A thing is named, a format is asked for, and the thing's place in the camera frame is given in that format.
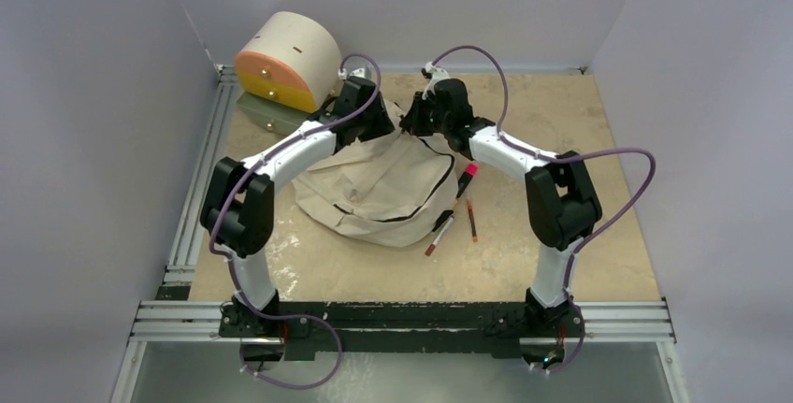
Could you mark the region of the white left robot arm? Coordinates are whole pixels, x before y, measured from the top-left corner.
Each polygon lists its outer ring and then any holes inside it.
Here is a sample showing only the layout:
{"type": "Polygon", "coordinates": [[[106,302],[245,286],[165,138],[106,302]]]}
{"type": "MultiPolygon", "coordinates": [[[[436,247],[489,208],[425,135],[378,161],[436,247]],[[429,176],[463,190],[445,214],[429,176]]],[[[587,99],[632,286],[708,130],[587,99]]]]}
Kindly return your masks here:
{"type": "Polygon", "coordinates": [[[270,335],[285,318],[262,253],[274,230],[278,193],[356,139],[393,130],[380,81],[349,76],[338,96],[283,140],[246,160],[224,157],[215,165],[199,222],[209,233],[210,252],[228,267],[232,299],[246,308],[242,323],[255,336],[270,335]]]}

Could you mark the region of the beige canvas backpack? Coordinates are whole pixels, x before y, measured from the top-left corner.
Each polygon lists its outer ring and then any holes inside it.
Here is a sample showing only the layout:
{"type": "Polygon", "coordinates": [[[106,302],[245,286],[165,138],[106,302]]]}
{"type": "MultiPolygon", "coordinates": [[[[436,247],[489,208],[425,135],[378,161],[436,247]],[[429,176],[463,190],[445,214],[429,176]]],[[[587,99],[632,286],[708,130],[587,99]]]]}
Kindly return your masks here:
{"type": "Polygon", "coordinates": [[[293,180],[297,205],[339,235],[386,247],[430,234],[453,204],[457,158],[440,135],[401,128],[355,141],[293,180]]]}

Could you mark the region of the thin red pen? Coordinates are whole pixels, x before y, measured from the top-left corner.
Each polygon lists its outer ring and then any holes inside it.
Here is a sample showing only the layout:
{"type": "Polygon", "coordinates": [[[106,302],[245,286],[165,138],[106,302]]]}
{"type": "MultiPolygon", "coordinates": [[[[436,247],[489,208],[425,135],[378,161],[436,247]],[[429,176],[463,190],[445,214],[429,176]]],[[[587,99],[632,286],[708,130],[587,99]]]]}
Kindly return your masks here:
{"type": "Polygon", "coordinates": [[[474,243],[476,243],[476,242],[478,242],[478,231],[477,231],[477,226],[476,226],[475,213],[474,213],[472,201],[471,201],[470,198],[466,199],[466,205],[467,205],[467,212],[468,212],[468,216],[469,216],[469,226],[470,226],[471,239],[472,239],[472,241],[474,243]]]}

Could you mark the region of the black pink highlighter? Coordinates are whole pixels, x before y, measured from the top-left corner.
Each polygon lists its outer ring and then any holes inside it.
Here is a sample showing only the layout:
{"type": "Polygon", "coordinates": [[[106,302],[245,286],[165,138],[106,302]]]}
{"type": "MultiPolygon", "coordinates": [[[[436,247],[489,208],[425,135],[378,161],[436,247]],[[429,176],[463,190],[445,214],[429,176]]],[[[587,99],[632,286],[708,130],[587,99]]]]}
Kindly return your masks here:
{"type": "Polygon", "coordinates": [[[458,190],[456,193],[457,199],[459,199],[468,189],[470,183],[472,182],[472,179],[476,176],[478,169],[479,166],[475,163],[471,163],[466,166],[465,170],[460,175],[457,181],[457,185],[458,185],[458,190]]]}

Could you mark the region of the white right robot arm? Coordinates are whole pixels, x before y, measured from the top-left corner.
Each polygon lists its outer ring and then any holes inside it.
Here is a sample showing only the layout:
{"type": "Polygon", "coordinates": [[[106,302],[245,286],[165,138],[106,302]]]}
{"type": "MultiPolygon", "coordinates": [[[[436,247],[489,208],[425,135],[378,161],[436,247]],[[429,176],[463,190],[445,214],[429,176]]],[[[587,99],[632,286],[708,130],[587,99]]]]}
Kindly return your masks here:
{"type": "Polygon", "coordinates": [[[537,271],[526,291],[525,321],[534,333],[558,327],[571,307],[575,256],[602,217],[594,184],[575,152],[538,150],[474,115],[460,79],[432,79],[415,94],[401,128],[418,137],[441,135],[452,151],[523,180],[529,224],[540,241],[537,271]]]}

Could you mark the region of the white brown marker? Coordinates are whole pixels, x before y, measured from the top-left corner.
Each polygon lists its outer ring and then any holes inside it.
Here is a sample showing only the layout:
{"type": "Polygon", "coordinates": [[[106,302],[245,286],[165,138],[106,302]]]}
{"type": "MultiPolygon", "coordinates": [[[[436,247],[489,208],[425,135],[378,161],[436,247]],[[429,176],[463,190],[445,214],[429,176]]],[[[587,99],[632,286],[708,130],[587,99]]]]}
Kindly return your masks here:
{"type": "Polygon", "coordinates": [[[454,223],[454,216],[449,216],[447,220],[439,228],[435,238],[432,240],[430,245],[425,250],[425,256],[430,256],[434,252],[434,250],[436,250],[436,248],[440,245],[444,235],[446,234],[446,232],[453,223],[454,223]]]}

